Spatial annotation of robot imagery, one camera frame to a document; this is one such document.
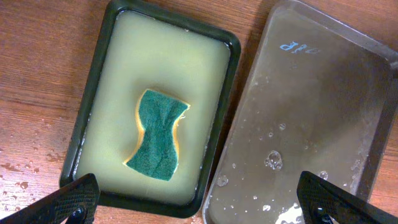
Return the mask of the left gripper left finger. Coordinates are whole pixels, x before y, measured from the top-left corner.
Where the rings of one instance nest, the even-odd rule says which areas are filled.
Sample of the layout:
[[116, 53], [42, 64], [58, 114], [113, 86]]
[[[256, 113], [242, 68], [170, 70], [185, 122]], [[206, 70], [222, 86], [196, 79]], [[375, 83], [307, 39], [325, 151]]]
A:
[[99, 199], [95, 175], [86, 174], [1, 219], [1, 223], [93, 223]]

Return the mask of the green and yellow sponge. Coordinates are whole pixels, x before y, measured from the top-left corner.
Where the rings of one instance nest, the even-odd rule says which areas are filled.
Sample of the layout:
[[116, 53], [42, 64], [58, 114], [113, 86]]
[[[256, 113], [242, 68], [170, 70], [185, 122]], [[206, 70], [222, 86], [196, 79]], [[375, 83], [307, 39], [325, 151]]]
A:
[[178, 167], [177, 128], [190, 105], [165, 93], [146, 89], [137, 101], [138, 139], [124, 165], [145, 176], [169, 181]]

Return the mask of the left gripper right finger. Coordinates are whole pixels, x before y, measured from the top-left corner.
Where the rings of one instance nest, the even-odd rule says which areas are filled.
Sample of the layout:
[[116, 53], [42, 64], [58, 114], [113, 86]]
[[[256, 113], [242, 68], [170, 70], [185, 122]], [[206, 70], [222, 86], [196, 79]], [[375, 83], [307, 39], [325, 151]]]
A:
[[297, 197], [306, 224], [397, 223], [397, 217], [309, 171], [303, 171], [300, 175]]

